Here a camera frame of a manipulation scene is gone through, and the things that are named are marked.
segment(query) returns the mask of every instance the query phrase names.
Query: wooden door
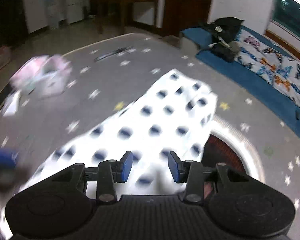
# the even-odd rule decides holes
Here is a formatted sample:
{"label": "wooden door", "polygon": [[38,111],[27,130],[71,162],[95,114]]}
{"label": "wooden door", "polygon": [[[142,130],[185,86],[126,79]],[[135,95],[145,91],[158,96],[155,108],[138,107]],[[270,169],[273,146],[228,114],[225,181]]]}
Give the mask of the wooden door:
{"label": "wooden door", "polygon": [[163,35],[179,35],[179,31],[207,22],[211,0],[165,0]]}
{"label": "wooden door", "polygon": [[22,0],[0,0],[0,40],[3,45],[17,45],[28,36]]}

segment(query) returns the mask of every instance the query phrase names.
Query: yellow star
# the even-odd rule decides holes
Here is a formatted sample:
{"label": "yellow star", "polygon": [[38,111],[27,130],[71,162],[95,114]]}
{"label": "yellow star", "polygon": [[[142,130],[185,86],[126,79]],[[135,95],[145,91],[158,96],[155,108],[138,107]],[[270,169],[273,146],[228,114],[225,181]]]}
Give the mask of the yellow star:
{"label": "yellow star", "polygon": [[113,111],[120,111],[124,107],[124,102],[121,101],[117,103],[117,105],[114,107]]}
{"label": "yellow star", "polygon": [[223,111],[226,111],[227,109],[230,109],[229,105],[225,102],[221,102],[219,107],[222,108]]}

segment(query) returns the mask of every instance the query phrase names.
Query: table leg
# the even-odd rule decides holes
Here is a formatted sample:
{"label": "table leg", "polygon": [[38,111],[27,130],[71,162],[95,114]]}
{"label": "table leg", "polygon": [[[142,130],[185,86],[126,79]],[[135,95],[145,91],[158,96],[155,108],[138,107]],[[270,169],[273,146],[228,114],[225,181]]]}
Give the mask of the table leg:
{"label": "table leg", "polygon": [[98,33],[102,34],[103,33],[103,27],[102,27],[102,23],[103,23],[103,3],[98,3]]}
{"label": "table leg", "polygon": [[121,17],[121,26],[120,26],[120,35],[125,34],[125,24],[127,17],[127,4],[122,2],[120,3],[120,17]]}
{"label": "table leg", "polygon": [[157,17],[158,17],[158,0],[154,1],[154,15],[153,15],[153,32],[157,30]]}

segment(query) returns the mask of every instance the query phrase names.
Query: orange butterfly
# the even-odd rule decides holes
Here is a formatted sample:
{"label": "orange butterfly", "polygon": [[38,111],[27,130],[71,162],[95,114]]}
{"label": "orange butterfly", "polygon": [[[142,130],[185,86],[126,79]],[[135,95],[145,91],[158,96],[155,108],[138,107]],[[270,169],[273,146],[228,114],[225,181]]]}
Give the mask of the orange butterfly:
{"label": "orange butterfly", "polygon": [[275,65],[270,65],[269,62],[264,57],[261,58],[260,63],[263,65],[267,65],[272,72],[274,72],[276,69]]}
{"label": "orange butterfly", "polygon": [[284,81],[282,80],[279,76],[274,76],[274,81],[278,84],[278,85],[281,85],[283,84],[287,91],[290,91],[290,86],[291,86],[291,83],[289,81]]}

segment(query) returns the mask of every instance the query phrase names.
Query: white fabric with black dots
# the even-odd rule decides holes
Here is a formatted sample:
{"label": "white fabric with black dots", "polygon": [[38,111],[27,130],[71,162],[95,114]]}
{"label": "white fabric with black dots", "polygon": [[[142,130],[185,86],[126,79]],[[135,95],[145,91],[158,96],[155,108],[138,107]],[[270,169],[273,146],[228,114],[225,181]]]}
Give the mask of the white fabric with black dots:
{"label": "white fabric with black dots", "polygon": [[[216,103],[208,85],[173,69],[136,102],[56,150],[21,190],[74,163],[98,166],[132,151],[128,181],[116,183],[118,199],[122,194],[174,194],[184,185],[173,182],[168,152],[175,151],[182,161],[201,161]],[[86,194],[95,198],[96,182],[88,183]]]}

